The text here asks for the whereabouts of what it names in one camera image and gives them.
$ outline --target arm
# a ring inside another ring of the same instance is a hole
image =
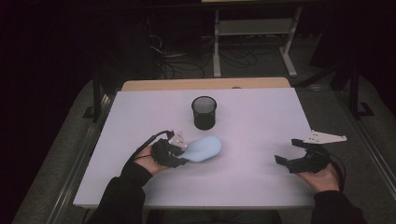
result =
[[[338,176],[331,164],[316,174],[300,173],[298,176],[316,192],[312,224],[367,223],[362,211],[354,207],[346,195],[339,191]]]
[[[137,157],[149,155],[146,147]],[[108,183],[98,208],[87,223],[142,223],[145,192],[142,187],[168,167],[161,166],[148,156],[127,162],[119,177]]]

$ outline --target table leg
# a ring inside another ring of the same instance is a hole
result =
[[[302,7],[297,7],[296,8],[296,10],[294,12],[293,20],[292,20],[292,22],[290,24],[290,28],[289,28],[289,33],[288,33],[288,38],[287,38],[286,44],[285,44],[284,47],[280,47],[279,48],[280,49],[280,53],[281,53],[282,58],[283,58],[283,62],[285,62],[286,68],[288,69],[289,75],[291,77],[296,77],[297,76],[297,72],[294,69],[293,63],[291,62],[291,59],[290,59],[290,56],[289,56],[289,49],[290,49],[290,46],[291,46],[291,41],[294,38],[294,34],[295,34],[295,31],[296,31],[296,28],[297,28],[298,20],[300,18],[300,14],[301,14],[302,9],[303,9]]]
[[[213,53],[213,77],[221,77],[219,58],[219,11],[216,10],[215,18],[215,52]]]

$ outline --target white table surface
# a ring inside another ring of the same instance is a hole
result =
[[[216,125],[193,125],[191,102],[217,103]],[[144,187],[145,206],[160,208],[294,208],[313,205],[313,192],[274,155],[301,158],[310,127],[292,88],[119,92],[74,200],[96,207],[108,181],[152,135],[182,131],[187,143],[216,135],[222,151],[201,163],[188,162],[155,175]]]

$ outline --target sleeve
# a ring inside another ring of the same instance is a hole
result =
[[[119,177],[108,183],[99,206],[87,223],[142,223],[145,192],[142,187],[152,178],[144,167],[132,162]]]
[[[329,190],[317,193],[312,211],[312,224],[365,224],[363,212],[354,207],[340,191]]]

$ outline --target light blue sponge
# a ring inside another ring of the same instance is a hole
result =
[[[216,136],[209,135],[189,143],[186,151],[178,157],[193,162],[201,162],[218,155],[220,151],[220,139]]]

